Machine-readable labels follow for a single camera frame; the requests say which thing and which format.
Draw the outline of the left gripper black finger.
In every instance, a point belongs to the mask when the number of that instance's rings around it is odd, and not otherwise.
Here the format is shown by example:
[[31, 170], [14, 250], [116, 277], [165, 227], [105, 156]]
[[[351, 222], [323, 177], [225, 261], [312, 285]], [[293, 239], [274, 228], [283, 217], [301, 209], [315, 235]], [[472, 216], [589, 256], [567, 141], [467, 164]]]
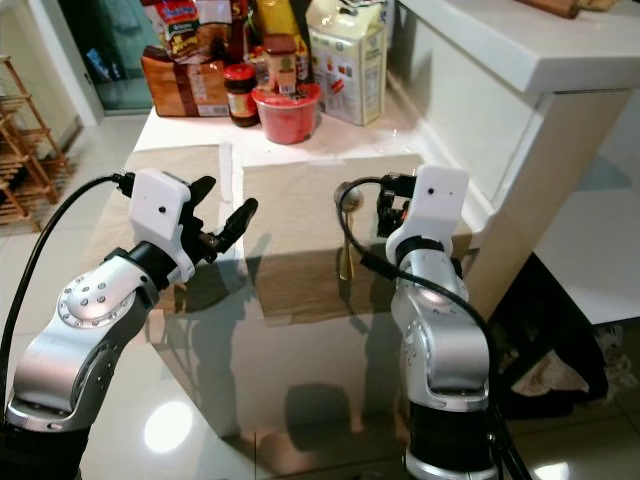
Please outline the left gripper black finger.
[[187, 183], [188, 198], [184, 201], [183, 214], [193, 214], [198, 205], [210, 195], [210, 192], [218, 183], [211, 175], [202, 175], [202, 177]]
[[216, 253], [225, 253], [237, 243], [250, 227], [253, 215], [259, 210], [256, 198], [247, 198], [232, 215], [229, 216], [220, 232], [212, 236], [211, 246]]

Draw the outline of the metal spoon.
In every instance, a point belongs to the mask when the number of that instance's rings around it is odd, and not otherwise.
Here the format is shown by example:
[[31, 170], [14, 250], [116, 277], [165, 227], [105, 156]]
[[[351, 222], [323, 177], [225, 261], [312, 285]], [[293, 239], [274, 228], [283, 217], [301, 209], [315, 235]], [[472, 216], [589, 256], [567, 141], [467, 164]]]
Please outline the metal spoon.
[[343, 282], [349, 282], [355, 276], [356, 256], [352, 243], [346, 238], [351, 233], [352, 216], [360, 209], [364, 196], [358, 192], [355, 184], [344, 182], [340, 184], [334, 196], [338, 209], [339, 227], [343, 232], [343, 244], [340, 247], [340, 261], [338, 275]]

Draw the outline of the dark jar with red lid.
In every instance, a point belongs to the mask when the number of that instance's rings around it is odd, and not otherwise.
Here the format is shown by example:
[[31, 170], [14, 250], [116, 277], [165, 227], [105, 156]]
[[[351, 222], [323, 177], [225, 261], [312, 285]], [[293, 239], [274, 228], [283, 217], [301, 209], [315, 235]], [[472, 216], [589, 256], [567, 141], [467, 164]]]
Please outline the dark jar with red lid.
[[260, 123], [252, 92], [256, 90], [256, 70], [247, 64], [228, 65], [223, 70], [227, 90], [230, 119], [239, 128], [250, 128]]

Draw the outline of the brown bread bag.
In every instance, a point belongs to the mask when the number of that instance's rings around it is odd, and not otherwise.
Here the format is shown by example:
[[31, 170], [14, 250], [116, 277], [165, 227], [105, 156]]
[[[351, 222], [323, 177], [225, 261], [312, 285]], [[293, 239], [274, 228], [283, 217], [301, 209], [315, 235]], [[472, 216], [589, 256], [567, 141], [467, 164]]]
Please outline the brown bread bag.
[[141, 65], [157, 115], [230, 115], [223, 61], [175, 63], [160, 47], [147, 46]]

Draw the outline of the red plastic bowl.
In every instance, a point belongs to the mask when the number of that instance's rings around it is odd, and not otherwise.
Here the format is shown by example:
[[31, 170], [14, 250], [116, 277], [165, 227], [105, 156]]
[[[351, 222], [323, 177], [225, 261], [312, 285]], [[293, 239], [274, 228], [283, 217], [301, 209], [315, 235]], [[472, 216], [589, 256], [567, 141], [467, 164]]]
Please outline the red plastic bowl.
[[320, 124], [321, 87], [300, 84], [293, 95], [253, 90], [251, 99], [259, 111], [265, 136], [275, 145], [298, 145], [310, 140]]

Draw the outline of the white printed carton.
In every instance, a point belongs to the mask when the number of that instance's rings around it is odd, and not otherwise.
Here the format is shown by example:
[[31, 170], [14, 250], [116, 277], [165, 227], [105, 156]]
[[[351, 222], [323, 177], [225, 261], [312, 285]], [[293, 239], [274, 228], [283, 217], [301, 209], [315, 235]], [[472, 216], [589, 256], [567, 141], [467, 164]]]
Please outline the white printed carton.
[[325, 114], [370, 125], [384, 111], [388, 0], [311, 0], [311, 73]]

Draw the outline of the labelled jar with brown lid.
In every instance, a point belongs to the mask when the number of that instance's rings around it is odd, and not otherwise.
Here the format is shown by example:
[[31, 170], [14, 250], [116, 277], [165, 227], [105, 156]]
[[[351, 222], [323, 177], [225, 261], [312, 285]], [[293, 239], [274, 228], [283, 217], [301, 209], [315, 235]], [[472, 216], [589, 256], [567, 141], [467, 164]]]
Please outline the labelled jar with brown lid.
[[264, 37], [262, 46], [268, 55], [268, 86], [265, 90], [298, 99], [301, 96], [298, 87], [298, 35], [271, 33]]

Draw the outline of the colourful snack bag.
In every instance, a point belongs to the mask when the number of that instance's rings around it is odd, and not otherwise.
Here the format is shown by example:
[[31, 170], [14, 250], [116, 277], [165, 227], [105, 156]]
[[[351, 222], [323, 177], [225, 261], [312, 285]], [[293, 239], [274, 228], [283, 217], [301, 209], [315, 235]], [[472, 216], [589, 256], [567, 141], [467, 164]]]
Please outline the colourful snack bag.
[[140, 0], [161, 50], [180, 64], [244, 60], [248, 0]]

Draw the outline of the wooden slatted shelf rack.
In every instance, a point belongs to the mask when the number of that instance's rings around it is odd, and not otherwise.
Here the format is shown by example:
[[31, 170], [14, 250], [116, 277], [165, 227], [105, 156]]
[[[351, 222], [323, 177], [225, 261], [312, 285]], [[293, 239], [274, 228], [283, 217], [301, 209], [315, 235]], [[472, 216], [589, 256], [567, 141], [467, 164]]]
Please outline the wooden slatted shelf rack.
[[42, 214], [59, 204], [74, 168], [12, 58], [3, 55], [1, 61], [0, 225], [42, 230]]

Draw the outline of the yellow packet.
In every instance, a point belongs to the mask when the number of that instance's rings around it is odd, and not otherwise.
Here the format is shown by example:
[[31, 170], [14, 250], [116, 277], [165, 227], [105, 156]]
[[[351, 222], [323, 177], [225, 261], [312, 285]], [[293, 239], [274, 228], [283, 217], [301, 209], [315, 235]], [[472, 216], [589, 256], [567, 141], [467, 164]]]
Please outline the yellow packet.
[[265, 40], [269, 35], [291, 35], [308, 41], [305, 13], [310, 0], [251, 0], [253, 32]]

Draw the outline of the crumpled cream cloth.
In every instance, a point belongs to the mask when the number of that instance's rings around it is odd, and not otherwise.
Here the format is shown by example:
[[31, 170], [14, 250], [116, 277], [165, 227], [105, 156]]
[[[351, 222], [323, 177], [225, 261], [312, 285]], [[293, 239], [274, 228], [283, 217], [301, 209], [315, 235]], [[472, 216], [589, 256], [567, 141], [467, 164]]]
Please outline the crumpled cream cloth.
[[588, 393], [590, 387], [579, 372], [552, 351], [512, 385], [512, 392], [525, 397], [539, 397], [554, 392]]

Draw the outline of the brown wooden item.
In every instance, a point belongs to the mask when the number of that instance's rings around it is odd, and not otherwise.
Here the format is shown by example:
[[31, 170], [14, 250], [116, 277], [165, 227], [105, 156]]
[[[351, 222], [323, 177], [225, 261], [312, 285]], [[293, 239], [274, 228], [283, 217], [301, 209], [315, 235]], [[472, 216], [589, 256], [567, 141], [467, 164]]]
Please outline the brown wooden item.
[[582, 12], [608, 12], [618, 0], [517, 0], [556, 17], [576, 19]]

